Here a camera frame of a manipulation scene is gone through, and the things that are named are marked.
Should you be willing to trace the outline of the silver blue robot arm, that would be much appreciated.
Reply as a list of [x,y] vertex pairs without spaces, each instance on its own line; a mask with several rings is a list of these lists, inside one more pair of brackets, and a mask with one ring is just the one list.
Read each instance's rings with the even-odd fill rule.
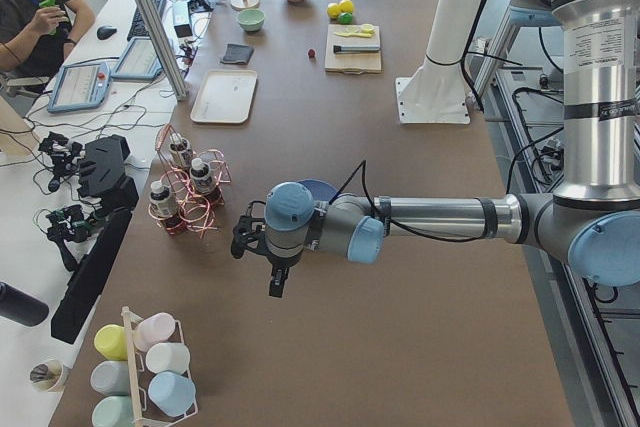
[[594,283],[639,279],[639,187],[634,176],[635,46],[639,0],[511,0],[520,25],[559,25],[564,35],[563,180],[549,194],[500,199],[356,197],[316,200],[297,182],[275,186],[265,213],[240,217],[231,253],[271,263],[279,297],[304,250],[375,261],[386,236],[410,233],[465,243],[501,238],[537,247]]

